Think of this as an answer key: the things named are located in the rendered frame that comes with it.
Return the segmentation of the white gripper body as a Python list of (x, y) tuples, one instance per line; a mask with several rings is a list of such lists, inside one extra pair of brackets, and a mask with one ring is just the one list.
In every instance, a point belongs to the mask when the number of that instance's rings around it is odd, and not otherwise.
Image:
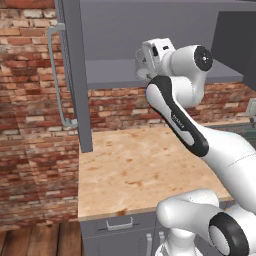
[(148, 50), (138, 49), (135, 53), (135, 77), (138, 80), (149, 81), (155, 77), (155, 67)]

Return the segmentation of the grey cabinet door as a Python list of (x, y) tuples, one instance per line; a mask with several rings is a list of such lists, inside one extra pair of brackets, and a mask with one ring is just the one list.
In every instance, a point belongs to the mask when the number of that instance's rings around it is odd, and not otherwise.
[(256, 90), (256, 11), (220, 11), (211, 51)]
[(61, 50), (67, 88), (71, 92), (75, 118), (77, 120), (80, 148), (91, 152), (92, 134), (85, 68), (80, 0), (54, 0), (57, 22), (65, 25), (60, 32)]

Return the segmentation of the silver tap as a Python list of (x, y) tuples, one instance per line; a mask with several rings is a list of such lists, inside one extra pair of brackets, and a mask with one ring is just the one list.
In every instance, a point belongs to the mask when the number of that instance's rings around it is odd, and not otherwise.
[(249, 117), (249, 121), (252, 127), (256, 127), (256, 98), (251, 98), (248, 102), (246, 114)]

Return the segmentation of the steel sink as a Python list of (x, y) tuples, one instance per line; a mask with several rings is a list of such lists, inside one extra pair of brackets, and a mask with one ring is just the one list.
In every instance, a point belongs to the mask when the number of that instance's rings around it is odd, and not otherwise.
[(239, 134), (256, 149), (256, 128), (250, 123), (214, 124), (209, 125), (209, 128)]

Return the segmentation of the grey drawer front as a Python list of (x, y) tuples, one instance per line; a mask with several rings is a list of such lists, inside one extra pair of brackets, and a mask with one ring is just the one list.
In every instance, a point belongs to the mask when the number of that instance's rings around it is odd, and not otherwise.
[[(106, 226), (106, 220), (110, 225), (124, 224), (130, 222), (130, 217), (133, 217), (133, 227), (128, 229), (108, 231)], [(117, 216), (105, 219), (96, 219), (91, 221), (83, 221), (80, 223), (82, 237), (92, 238), (97, 236), (103, 236), (108, 234), (115, 234), (121, 232), (137, 231), (143, 229), (152, 229), (155, 226), (156, 213), (146, 212), (140, 214)]]

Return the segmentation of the grey base cupboard door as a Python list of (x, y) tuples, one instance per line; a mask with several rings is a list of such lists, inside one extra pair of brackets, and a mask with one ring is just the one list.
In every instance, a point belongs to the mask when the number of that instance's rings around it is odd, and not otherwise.
[(162, 225), (155, 228), (154, 256), (169, 256), (169, 234), (170, 229)]
[(83, 240), (85, 256), (146, 256), (146, 234), (153, 229), (108, 234)]

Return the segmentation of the grey wall cabinet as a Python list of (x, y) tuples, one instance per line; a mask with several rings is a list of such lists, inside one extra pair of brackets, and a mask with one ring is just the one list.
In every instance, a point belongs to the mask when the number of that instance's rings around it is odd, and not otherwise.
[[(135, 52), (149, 39), (170, 38), (175, 47), (211, 50), (220, 11), (256, 11), (240, 0), (81, 0), (87, 85), (90, 89), (137, 87)], [(243, 76), (214, 58), (209, 83)]]

